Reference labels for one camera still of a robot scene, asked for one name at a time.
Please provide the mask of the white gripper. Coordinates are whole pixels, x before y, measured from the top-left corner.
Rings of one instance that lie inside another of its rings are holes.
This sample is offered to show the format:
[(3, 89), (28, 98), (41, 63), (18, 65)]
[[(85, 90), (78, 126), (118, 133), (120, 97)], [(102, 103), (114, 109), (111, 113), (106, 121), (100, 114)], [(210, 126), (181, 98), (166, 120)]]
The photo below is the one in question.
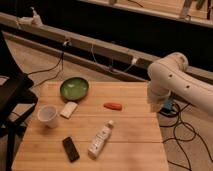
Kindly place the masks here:
[(148, 91), (148, 103), (150, 104), (150, 109), (152, 112), (159, 112), (163, 107), (165, 101), (169, 97), (168, 92), (153, 92)]

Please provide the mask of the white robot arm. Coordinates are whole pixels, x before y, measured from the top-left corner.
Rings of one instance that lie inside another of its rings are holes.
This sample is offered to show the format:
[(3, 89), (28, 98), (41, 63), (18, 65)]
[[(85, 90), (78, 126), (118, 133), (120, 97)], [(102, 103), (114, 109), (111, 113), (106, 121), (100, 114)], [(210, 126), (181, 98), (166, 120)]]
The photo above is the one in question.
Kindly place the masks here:
[(171, 93), (175, 93), (207, 114), (213, 114), (213, 85), (186, 74), (187, 67), (187, 57), (179, 52), (149, 65), (147, 95), (154, 112), (158, 112)]

